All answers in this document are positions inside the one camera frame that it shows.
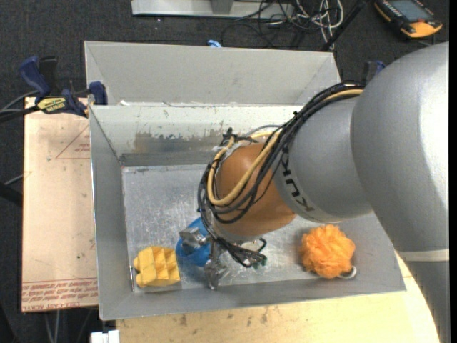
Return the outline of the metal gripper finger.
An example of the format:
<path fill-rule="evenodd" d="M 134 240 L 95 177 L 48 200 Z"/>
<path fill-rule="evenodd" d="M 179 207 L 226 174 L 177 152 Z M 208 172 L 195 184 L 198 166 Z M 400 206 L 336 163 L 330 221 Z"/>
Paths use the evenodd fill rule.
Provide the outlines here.
<path fill-rule="evenodd" d="M 198 227 L 187 227 L 179 232 L 179 236 L 184 253 L 194 253 L 209 242 Z"/>
<path fill-rule="evenodd" d="M 219 286 L 219 282 L 229 272 L 229 268 L 220 259 L 210 259 L 204 265 L 204 274 L 208 288 L 216 290 Z"/>

